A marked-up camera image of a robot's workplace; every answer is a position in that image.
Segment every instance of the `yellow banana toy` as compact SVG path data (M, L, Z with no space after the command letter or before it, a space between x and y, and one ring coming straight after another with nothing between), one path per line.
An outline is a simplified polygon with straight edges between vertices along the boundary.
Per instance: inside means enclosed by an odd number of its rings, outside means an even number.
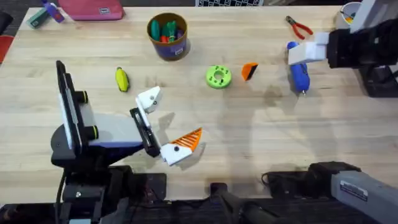
M122 92L129 91L130 88L129 77L121 67L118 67L116 69L116 83L118 84L120 91Z

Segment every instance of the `green marker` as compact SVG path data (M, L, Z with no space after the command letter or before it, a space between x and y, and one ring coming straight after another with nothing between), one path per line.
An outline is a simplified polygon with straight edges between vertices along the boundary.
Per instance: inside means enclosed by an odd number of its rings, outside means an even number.
M26 24L32 29L36 29L41 26L44 21L50 16L45 8L42 8L39 12L36 12L32 17L30 17Z
M166 24L167 27L167 37L169 37L169 43L174 42L175 40L175 31L177 30L177 24L175 21L173 22L168 22Z
M160 26L155 19L150 24L150 35L154 40L160 41Z

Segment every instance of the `cup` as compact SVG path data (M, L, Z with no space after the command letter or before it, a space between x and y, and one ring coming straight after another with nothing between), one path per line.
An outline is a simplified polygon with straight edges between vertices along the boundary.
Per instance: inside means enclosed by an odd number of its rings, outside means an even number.
M341 7L336 16L336 29L349 29L351 23L349 23L346 18L349 16L354 17L354 13L358 12L360 6L360 2L350 2Z
M160 28L162 28L168 22L176 21L177 30L180 29L183 31L182 37L171 43L162 43L160 41L154 40L150 34L150 25L153 20L157 20ZM157 54L164 60L178 60L185 55L187 51L187 32L188 29L185 19L182 16L172 12L161 13L154 16L147 25L148 37L154 45Z

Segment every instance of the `red cushion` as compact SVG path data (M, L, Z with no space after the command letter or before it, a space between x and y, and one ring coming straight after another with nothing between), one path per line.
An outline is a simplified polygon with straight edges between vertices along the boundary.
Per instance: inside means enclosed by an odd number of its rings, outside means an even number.
M13 36L10 35L1 35L0 36L0 63L6 57L8 48L10 47L12 40L14 40Z

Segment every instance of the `orange object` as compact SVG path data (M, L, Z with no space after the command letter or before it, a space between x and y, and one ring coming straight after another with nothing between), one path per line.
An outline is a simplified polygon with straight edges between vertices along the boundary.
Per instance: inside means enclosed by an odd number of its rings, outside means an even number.
M201 136L201 128L198 128L198 129L192 131L191 133L186 134L186 135L180 137L179 139L172 141L171 143L177 144L177 145L183 146L183 147L189 147L191 149L191 151L193 152L196 149L196 147L198 146L200 136Z
M10 47L12 40L14 40L13 36L10 35L1 35L0 36L0 63L6 57L8 48Z
M242 77L244 81L248 81L253 76L254 71L256 70L259 64L256 62L251 62L243 65L242 68Z

